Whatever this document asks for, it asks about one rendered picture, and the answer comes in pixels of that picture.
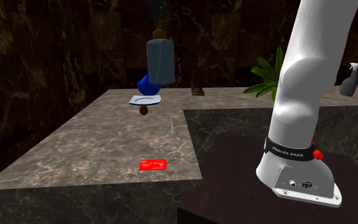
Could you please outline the blue round vase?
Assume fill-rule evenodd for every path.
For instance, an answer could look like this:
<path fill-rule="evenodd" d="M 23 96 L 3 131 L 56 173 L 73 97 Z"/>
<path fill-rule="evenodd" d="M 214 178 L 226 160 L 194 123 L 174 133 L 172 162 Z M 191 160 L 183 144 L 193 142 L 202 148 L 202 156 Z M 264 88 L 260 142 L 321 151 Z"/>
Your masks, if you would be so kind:
<path fill-rule="evenodd" d="M 151 84 L 148 71 L 146 71 L 146 75 L 137 82 L 137 88 L 142 95 L 156 95 L 161 89 L 161 85 Z"/>

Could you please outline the red flat card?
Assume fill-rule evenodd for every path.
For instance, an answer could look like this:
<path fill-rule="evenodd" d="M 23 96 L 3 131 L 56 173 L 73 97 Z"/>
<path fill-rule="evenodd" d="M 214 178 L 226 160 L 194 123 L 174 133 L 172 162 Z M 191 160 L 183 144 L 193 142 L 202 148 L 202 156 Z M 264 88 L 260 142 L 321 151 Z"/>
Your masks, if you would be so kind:
<path fill-rule="evenodd" d="M 141 160 L 139 165 L 140 171 L 165 170 L 166 168 L 167 168 L 166 159 Z"/>

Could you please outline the brown boot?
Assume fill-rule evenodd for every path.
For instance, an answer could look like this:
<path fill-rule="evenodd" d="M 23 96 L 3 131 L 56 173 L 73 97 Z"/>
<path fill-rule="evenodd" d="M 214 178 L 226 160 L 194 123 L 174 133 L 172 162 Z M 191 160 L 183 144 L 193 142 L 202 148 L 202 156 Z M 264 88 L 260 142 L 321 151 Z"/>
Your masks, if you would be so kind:
<path fill-rule="evenodd" d="M 204 96 L 205 92 L 202 89 L 199 75 L 193 75 L 191 79 L 191 94 Z"/>

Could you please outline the white plate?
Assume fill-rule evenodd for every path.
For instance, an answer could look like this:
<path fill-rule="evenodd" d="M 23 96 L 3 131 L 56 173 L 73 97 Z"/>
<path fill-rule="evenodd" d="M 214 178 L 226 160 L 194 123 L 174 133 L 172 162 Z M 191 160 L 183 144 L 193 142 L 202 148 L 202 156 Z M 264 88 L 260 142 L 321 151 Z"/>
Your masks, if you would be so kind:
<path fill-rule="evenodd" d="M 134 95 L 129 103 L 131 105 L 149 106 L 159 104 L 160 102 L 160 95 Z"/>

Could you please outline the dark robot stand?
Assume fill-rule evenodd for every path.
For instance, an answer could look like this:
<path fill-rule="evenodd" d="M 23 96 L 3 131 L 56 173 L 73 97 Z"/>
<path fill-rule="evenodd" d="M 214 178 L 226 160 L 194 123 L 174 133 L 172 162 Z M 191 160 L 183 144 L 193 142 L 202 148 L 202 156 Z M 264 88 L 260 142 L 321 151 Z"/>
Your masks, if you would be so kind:
<path fill-rule="evenodd" d="M 177 224 L 358 224 L 358 169 L 350 157 L 324 154 L 343 195 L 332 208 L 276 196 L 256 176 L 262 154 L 262 140 L 220 133 L 202 164 L 201 186 L 177 208 Z"/>

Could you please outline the grey spray bottle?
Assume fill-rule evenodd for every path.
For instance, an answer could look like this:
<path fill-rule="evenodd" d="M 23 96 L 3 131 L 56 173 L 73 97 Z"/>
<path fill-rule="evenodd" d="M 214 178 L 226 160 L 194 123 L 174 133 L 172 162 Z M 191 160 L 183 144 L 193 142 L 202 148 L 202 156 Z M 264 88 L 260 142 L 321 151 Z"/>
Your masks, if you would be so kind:
<path fill-rule="evenodd" d="M 343 80 L 340 85 L 340 94 L 352 97 L 356 91 L 358 84 L 358 63 L 351 62 L 350 63 L 351 75 L 349 78 Z"/>

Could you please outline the green leafy plant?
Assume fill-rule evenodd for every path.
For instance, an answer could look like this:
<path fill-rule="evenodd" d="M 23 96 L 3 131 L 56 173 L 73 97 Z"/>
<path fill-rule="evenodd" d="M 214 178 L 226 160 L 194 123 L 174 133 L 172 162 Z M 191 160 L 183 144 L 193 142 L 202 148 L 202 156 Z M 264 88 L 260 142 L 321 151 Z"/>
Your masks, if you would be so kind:
<path fill-rule="evenodd" d="M 262 78 L 265 82 L 258 83 L 256 85 L 248 87 L 243 91 L 243 93 L 251 94 L 255 92 L 256 98 L 258 98 L 270 92 L 272 101 L 275 101 L 283 61 L 284 61 L 284 54 L 280 46 L 277 48 L 275 54 L 274 67 L 265 59 L 258 57 L 257 62 L 260 65 L 260 67 L 253 67 L 251 69 L 251 72 Z"/>

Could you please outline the grey-blue bottle with gold cap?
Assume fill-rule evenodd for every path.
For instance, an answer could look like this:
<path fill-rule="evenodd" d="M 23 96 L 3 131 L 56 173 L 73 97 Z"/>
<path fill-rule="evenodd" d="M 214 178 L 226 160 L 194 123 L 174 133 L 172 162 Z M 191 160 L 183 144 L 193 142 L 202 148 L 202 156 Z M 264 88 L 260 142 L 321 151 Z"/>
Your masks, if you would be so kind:
<path fill-rule="evenodd" d="M 166 38 L 162 29 L 153 32 L 146 43 L 148 76 L 151 84 L 165 85 L 175 82 L 174 43 Z"/>

